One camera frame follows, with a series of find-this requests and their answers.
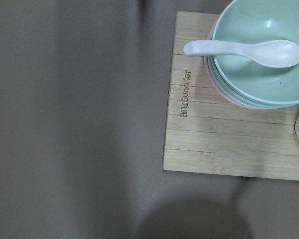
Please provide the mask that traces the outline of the bamboo cutting board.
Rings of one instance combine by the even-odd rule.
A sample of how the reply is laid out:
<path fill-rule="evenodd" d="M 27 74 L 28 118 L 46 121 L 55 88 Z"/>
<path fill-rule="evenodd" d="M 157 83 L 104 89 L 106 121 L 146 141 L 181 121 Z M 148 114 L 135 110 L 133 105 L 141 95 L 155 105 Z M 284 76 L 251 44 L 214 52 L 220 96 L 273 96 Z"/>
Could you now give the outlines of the bamboo cutting board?
<path fill-rule="evenodd" d="M 299 180 L 299 105 L 252 110 L 213 88 L 203 58 L 185 43 L 205 39 L 217 15 L 176 15 L 162 167 L 169 171 Z"/>

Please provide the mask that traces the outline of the white ceramic spoon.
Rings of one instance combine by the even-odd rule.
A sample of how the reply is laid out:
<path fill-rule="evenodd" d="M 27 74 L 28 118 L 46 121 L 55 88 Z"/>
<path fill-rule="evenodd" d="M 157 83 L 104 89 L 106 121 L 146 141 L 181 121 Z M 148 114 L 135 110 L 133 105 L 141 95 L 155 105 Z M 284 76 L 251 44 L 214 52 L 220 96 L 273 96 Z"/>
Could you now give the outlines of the white ceramic spoon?
<path fill-rule="evenodd" d="M 236 55 L 271 68 L 293 67 L 299 63 L 299 46 L 288 40 L 272 40 L 257 44 L 221 40 L 195 40 L 185 44 L 188 57 Z"/>

